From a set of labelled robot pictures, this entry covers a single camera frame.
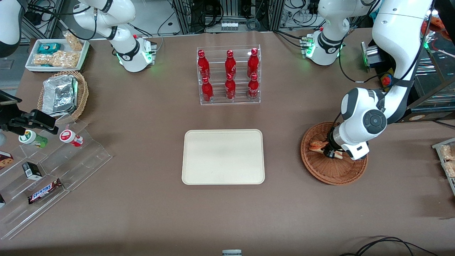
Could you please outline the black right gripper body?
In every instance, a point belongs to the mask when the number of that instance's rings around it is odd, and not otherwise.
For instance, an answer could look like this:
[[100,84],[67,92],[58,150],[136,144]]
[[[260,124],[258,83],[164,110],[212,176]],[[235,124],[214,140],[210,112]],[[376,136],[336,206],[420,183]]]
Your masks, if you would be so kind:
[[3,131],[25,133],[26,129],[32,128],[28,113],[18,108],[20,102],[22,99],[0,92],[0,126]]

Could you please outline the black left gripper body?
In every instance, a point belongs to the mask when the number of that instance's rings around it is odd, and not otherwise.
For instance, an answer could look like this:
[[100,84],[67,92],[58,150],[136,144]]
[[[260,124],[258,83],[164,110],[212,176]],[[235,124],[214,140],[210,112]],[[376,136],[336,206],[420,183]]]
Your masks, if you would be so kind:
[[328,149],[334,149],[336,152],[345,152],[342,147],[345,141],[343,141],[340,135],[341,127],[343,127],[343,124],[338,124],[330,129],[328,133]]

